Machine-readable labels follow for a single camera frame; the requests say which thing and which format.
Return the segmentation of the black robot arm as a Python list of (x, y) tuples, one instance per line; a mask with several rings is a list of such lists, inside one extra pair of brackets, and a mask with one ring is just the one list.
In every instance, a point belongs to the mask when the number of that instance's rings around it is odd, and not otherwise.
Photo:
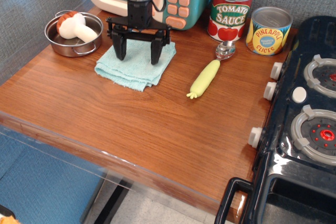
[(158, 63), (162, 49), (169, 44), (171, 26), (153, 18), (152, 11), (161, 12), (153, 0), (127, 0), (126, 17), (109, 17), (108, 36), (113, 40), (116, 57), (123, 60), (127, 52), (127, 40), (147, 41), (151, 43), (151, 64)]

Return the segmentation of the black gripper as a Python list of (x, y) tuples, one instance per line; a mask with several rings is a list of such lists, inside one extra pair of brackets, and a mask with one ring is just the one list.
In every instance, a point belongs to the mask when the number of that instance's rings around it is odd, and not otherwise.
[(113, 40), (116, 57), (124, 60), (127, 39), (152, 41), (151, 64), (159, 61), (163, 46), (171, 42), (170, 26), (152, 17), (153, 0), (127, 0), (126, 17), (109, 17), (108, 36)]

